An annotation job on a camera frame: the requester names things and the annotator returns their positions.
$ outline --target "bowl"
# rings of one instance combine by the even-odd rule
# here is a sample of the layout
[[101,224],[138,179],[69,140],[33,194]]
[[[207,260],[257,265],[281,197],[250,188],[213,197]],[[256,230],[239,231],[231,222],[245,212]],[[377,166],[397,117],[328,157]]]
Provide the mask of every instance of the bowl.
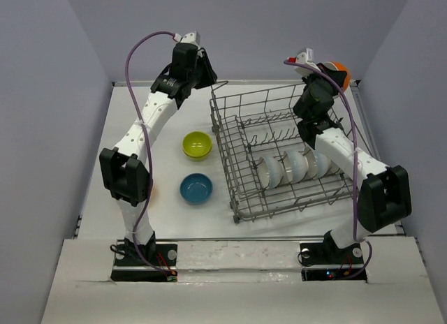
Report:
[[304,179],[309,169],[306,157],[297,149],[286,150],[283,155],[288,183],[294,184]]
[[208,134],[194,131],[183,138],[183,152],[193,161],[204,160],[212,148],[212,141]]
[[284,168],[275,158],[262,156],[258,161],[258,176],[264,189],[273,189],[281,183]]
[[180,195],[192,205],[205,203],[210,199],[211,194],[212,181],[205,174],[190,174],[180,184]]
[[322,153],[306,146],[304,155],[307,159],[309,170],[307,176],[310,179],[320,179],[329,171],[332,161]]

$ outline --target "metal wire basket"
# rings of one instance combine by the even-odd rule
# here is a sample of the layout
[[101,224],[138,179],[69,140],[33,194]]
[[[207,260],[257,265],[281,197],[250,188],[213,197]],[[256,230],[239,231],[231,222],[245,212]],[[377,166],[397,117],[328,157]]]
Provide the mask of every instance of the metal wire basket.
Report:
[[[303,84],[216,97],[214,91],[223,85],[225,82],[212,90],[211,120],[235,223],[352,198],[352,181],[340,172],[275,189],[261,186],[257,173],[260,156],[273,156],[284,166],[286,149],[302,153],[305,149],[292,111]],[[339,120],[333,110],[330,116]],[[350,138],[351,130],[345,134]]]

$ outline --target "yellow bowl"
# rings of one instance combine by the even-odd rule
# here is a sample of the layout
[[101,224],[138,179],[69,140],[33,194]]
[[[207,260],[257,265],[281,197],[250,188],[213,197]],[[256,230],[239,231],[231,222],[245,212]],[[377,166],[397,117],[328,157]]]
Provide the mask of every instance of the yellow bowl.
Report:
[[208,134],[195,131],[183,138],[183,152],[193,161],[202,161],[212,148],[212,141]]

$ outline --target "blue bowl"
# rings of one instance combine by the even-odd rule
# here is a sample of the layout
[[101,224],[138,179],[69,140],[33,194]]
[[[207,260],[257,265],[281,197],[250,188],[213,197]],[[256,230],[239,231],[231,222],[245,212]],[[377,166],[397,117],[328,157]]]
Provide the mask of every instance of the blue bowl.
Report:
[[203,204],[212,194],[212,182],[200,173],[186,176],[180,184],[180,195],[189,204]]

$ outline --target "white table surface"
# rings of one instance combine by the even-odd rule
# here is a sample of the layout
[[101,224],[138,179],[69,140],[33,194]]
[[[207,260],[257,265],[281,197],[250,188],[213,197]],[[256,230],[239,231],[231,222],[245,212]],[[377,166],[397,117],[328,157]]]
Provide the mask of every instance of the white table surface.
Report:
[[[279,87],[284,84],[230,84],[217,90],[217,96],[241,94],[248,91]],[[135,87],[140,106],[144,104],[149,87]],[[351,90],[346,93],[354,117],[361,132],[355,101]],[[259,219],[254,223],[233,222],[233,211],[226,186],[217,143],[211,132],[210,90],[193,90],[180,111],[165,125],[152,148],[154,162],[154,192],[149,203],[149,218],[159,239],[191,239],[218,237],[285,237],[324,235],[352,214],[352,200],[340,200],[333,205],[310,207],[303,212],[290,212],[272,219]],[[334,110],[344,117],[348,125],[347,112],[338,100]],[[135,120],[135,110],[126,87],[115,87],[103,136],[101,151],[111,148],[127,132]],[[204,131],[213,139],[213,150],[203,162],[188,160],[182,152],[183,137],[190,131]],[[182,179],[193,172],[205,173],[214,185],[210,200],[204,205],[185,204],[179,195]],[[378,234],[395,234],[395,226],[388,226]],[[98,159],[94,167],[91,184],[83,209],[80,239],[123,238],[124,223],[121,212],[110,193],[104,189]]]
[[[114,240],[65,241],[43,324],[443,323],[414,238],[372,237],[368,283],[302,281],[298,243],[289,241],[241,246],[257,253],[262,267],[291,264],[294,270],[244,270],[240,258],[207,251],[228,242],[179,242],[179,257],[195,258],[197,267],[212,259],[226,270],[179,270],[177,283],[117,283],[109,280],[113,253],[108,247]],[[248,246],[271,249],[275,256]],[[279,264],[281,256],[294,261]]]

